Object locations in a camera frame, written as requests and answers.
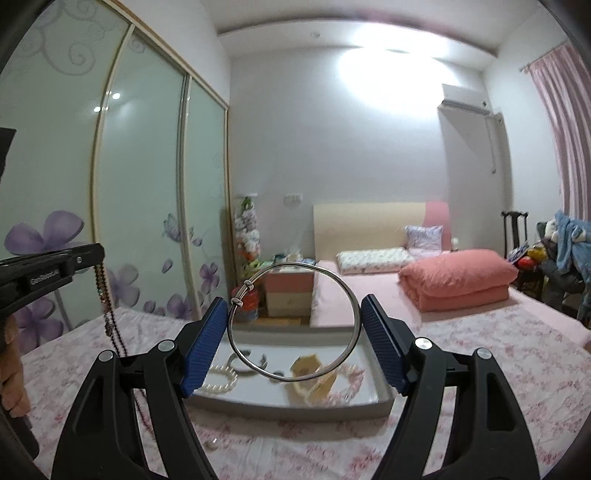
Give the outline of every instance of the lavender pillow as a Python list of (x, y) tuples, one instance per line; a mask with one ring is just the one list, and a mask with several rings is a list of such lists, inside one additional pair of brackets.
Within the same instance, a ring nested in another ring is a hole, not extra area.
[(443, 236), (443, 225), (417, 226), (407, 225), (404, 227), (407, 234), (408, 248), (422, 248), (425, 250), (436, 250), (440, 252), (441, 238)]

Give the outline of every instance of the curtain rod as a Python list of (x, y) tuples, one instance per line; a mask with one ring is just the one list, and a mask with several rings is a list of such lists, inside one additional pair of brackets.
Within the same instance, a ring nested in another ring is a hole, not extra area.
[(540, 55), (538, 58), (536, 58), (535, 60), (532, 60), (531, 62), (529, 62), (526, 65), (523, 65), (519, 71), (523, 72), (526, 68), (530, 67), (532, 64), (534, 64), (535, 62), (537, 62), (539, 59), (543, 59), (548, 53), (552, 53), (554, 50), (556, 50), (557, 48), (561, 47), (562, 45), (564, 45), (565, 43), (568, 43), (569, 39), (567, 38), (566, 40), (560, 42), (558, 45), (556, 45), (554, 48), (549, 49), (546, 53), (544, 53), (543, 55)]

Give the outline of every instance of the hand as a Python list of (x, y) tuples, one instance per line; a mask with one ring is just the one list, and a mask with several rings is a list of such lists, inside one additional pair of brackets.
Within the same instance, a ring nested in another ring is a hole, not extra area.
[(10, 412), (11, 417), (24, 417), (31, 411), (31, 403), (25, 390), (17, 336), (17, 321), (11, 316), (4, 329), (8, 347), (0, 354), (0, 397), (2, 406)]

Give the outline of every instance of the cream headboard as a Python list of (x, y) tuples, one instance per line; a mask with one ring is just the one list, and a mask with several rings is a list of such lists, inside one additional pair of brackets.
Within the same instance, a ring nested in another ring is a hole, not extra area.
[(334, 260), (343, 250), (404, 247), (405, 225), (443, 225), (450, 249), (447, 203), (327, 203), (314, 205), (316, 260)]

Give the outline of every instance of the pink curtain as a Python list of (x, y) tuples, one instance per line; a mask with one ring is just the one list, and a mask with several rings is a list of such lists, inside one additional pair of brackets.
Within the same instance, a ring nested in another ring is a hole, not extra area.
[(554, 132), (563, 210), (590, 220), (591, 73), (570, 43), (533, 62), (528, 71)]

